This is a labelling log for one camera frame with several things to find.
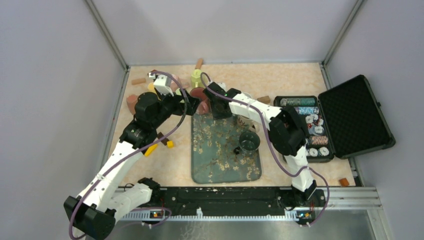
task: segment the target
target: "gray mat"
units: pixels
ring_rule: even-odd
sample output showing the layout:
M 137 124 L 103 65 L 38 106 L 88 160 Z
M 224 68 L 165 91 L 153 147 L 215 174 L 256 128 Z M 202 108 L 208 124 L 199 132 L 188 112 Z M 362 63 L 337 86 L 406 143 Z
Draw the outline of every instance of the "gray mat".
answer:
M 261 177 L 259 151 L 249 157 L 234 154 L 247 128 L 236 117 L 214 120 L 211 113 L 191 118 L 191 178 L 198 184 L 254 181 Z

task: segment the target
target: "white wall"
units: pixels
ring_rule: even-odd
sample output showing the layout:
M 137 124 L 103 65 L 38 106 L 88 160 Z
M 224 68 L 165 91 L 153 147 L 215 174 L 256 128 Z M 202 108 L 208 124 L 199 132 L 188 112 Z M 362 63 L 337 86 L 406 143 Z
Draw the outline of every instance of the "white wall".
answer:
M 356 0 L 95 0 L 130 65 L 322 61 Z
M 84 1 L 1 1 L 1 239 L 69 239 L 122 81 Z
M 423 239 L 424 1 L 369 0 L 329 65 L 335 85 L 370 81 L 396 138 L 393 148 L 359 156 L 396 239 Z

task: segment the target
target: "open case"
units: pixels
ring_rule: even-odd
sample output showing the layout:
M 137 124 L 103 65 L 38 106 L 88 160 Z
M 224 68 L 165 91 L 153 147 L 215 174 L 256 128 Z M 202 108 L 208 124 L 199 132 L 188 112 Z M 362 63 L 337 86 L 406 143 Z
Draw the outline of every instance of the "open case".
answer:
M 326 163 L 334 156 L 346 159 L 365 153 L 387 149 L 395 145 L 396 140 L 386 123 L 381 104 L 374 97 L 370 83 L 364 75 L 358 75 L 338 86 L 314 96 L 277 96 L 274 106 L 282 106 L 282 99 L 314 98 L 315 103 L 310 108 L 318 107 L 316 112 L 323 119 L 324 131 L 321 136 L 328 137 L 328 144 L 309 144 L 311 148 L 326 147 L 327 155 L 308 155 L 310 163 Z M 300 115 L 304 124 L 308 125 L 306 117 Z

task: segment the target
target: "wooden table surface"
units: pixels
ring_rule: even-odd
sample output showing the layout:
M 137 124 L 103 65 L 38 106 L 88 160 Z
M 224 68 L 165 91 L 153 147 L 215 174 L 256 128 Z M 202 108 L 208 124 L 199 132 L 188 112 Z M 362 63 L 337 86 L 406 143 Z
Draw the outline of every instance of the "wooden table surface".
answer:
M 124 99 L 120 106 L 119 116 L 116 119 L 116 128 L 113 134 L 110 154 L 115 148 L 124 128 L 133 119 L 126 104 L 129 95 L 140 95 L 147 92 L 146 83 L 132 85 L 131 80 L 144 78 L 153 69 L 179 76 L 190 80 L 194 65 L 168 66 L 133 66 L 130 69 L 128 82 L 125 88 Z M 326 86 L 318 63 L 266 63 L 266 64 L 206 64 L 202 71 L 217 83 L 224 82 L 227 89 L 235 88 L 252 95 L 254 99 L 269 95 L 271 104 L 275 96 L 308 96 L 324 92 Z M 180 116 L 171 116 L 157 132 L 166 134 L 180 120 Z M 258 133 L 261 143 L 265 143 L 263 129 Z M 174 142 L 174 148 L 167 148 L 159 143 L 157 149 L 148 157 L 142 157 L 136 162 L 121 185 L 136 183 L 139 179 L 153 178 L 164 187 L 259 187 L 259 186 L 290 186 L 291 178 L 281 171 L 275 163 L 267 144 L 259 146 L 262 176 L 255 181 L 198 184 L 191 177 L 191 116 L 187 116 L 178 130 L 169 137 Z M 354 178 L 347 159 L 335 158 L 327 163 L 310 163 L 318 173 L 323 175 L 331 186 L 340 186 L 339 179 L 346 178 L 354 185 Z M 319 186 L 324 182 L 313 175 Z

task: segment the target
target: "brown block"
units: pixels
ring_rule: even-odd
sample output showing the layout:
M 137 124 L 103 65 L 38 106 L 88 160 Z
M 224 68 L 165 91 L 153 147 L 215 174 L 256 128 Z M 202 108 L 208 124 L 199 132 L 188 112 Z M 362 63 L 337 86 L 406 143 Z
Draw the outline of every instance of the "brown block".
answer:
M 203 58 L 199 58 L 196 63 L 196 67 L 194 69 L 200 69 L 203 64 Z
M 347 180 L 346 178 L 342 178 L 342 179 L 340 179 L 338 182 L 340 183 L 340 185 L 341 185 L 342 187 L 347 187 L 347 186 L 349 186 L 349 182 L 348 182 L 348 180 Z
M 162 132 L 159 132 L 157 134 L 157 139 L 163 138 L 164 134 Z M 162 141 L 160 141 L 163 145 L 167 146 L 167 143 L 169 142 L 168 138 L 163 139 Z
M 126 105 L 128 106 L 128 109 L 132 115 L 136 114 L 136 104 L 138 100 L 139 100 L 139 97 L 134 94 L 129 95 L 126 98 Z
M 261 96 L 261 97 L 258 97 L 257 100 L 263 104 L 269 104 L 271 102 L 270 96 Z
M 137 78 L 131 81 L 132 85 L 137 85 L 137 84 L 144 84 L 146 82 L 146 79 L 143 78 Z

